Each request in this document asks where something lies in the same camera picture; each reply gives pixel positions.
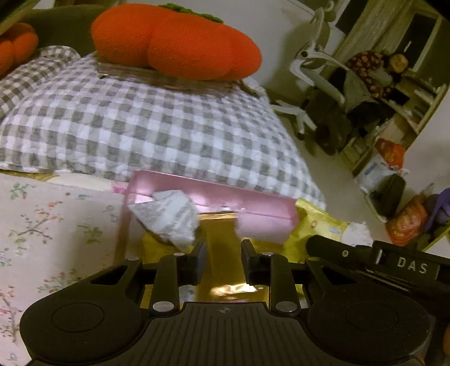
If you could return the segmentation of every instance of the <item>ribbed black surface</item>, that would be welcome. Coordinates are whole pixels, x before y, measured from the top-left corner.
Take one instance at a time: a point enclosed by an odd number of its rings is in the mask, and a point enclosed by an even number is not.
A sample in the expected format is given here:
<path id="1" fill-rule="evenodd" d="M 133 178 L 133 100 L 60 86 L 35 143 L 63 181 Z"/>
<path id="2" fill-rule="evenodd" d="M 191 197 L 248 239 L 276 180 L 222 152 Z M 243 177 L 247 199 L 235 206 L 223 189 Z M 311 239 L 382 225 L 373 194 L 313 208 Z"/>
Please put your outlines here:
<path id="1" fill-rule="evenodd" d="M 32 362 L 32 366 L 44 365 Z M 156 318 L 130 349 L 98 366 L 344 366 L 306 335 L 300 323 L 263 304 L 192 304 Z"/>

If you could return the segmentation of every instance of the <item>pink plastic container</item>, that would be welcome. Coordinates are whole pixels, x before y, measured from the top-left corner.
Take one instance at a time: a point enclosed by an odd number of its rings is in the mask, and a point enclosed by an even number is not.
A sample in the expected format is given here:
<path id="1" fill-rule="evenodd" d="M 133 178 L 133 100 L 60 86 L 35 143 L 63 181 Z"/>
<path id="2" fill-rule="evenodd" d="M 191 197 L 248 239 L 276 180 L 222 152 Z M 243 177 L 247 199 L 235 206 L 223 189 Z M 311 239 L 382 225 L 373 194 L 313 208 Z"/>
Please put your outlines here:
<path id="1" fill-rule="evenodd" d="M 125 192 L 115 263 L 128 256 L 141 256 L 142 253 L 140 240 L 145 230 L 127 205 L 151 201 L 154 192 L 174 189 L 191 197 L 202 213 L 237 212 L 236 233 L 240 237 L 283 244 L 298 224 L 293 198 L 150 170 L 136 170 Z"/>

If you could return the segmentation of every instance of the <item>yellow plastic bag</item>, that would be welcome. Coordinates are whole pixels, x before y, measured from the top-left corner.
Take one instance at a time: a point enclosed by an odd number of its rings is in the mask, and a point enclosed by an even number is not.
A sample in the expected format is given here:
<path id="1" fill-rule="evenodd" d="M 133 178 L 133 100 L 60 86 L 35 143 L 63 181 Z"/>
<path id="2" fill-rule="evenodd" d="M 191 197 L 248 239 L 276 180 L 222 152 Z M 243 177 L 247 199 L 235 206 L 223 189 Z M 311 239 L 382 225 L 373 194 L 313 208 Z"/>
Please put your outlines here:
<path id="1" fill-rule="evenodd" d="M 306 242 L 313 235 L 322 235 L 338 242 L 341 241 L 342 233 L 349 225 L 348 222 L 335 219 L 301 198 L 295 202 L 295 207 L 299 223 L 284 243 L 282 252 L 289 262 L 305 262 L 307 258 Z"/>

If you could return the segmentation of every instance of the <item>orange plush pillow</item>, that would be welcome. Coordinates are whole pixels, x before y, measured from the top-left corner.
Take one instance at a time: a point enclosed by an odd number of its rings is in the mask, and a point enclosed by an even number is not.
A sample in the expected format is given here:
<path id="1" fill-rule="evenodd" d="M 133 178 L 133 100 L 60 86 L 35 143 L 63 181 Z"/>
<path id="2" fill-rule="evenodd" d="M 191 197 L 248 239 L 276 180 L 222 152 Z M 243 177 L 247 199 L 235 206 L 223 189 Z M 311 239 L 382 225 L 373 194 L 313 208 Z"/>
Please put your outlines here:
<path id="1" fill-rule="evenodd" d="M 107 61 L 174 77 L 232 81 L 255 73 L 262 61 L 259 48 L 240 31 L 154 5 L 113 7 L 99 15 L 91 32 Z"/>
<path id="2" fill-rule="evenodd" d="M 0 36 L 0 76 L 13 66 L 25 62 L 35 51 L 39 40 L 34 28 L 15 23 Z"/>

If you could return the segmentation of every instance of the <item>curtain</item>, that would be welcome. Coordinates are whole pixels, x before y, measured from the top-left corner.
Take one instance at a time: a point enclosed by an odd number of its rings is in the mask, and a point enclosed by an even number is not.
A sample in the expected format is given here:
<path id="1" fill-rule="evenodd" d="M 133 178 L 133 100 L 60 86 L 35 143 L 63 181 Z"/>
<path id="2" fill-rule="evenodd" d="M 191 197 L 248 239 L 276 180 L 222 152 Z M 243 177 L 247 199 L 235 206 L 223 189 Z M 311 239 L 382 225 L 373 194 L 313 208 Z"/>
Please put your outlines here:
<path id="1" fill-rule="evenodd" d="M 403 23 L 401 16 L 407 15 L 412 3 L 413 0 L 369 0 L 347 38 L 334 53 L 334 58 L 346 62 L 362 51 L 391 50 L 392 44 L 398 41 L 390 42 L 391 30 L 404 27 L 397 21 Z"/>

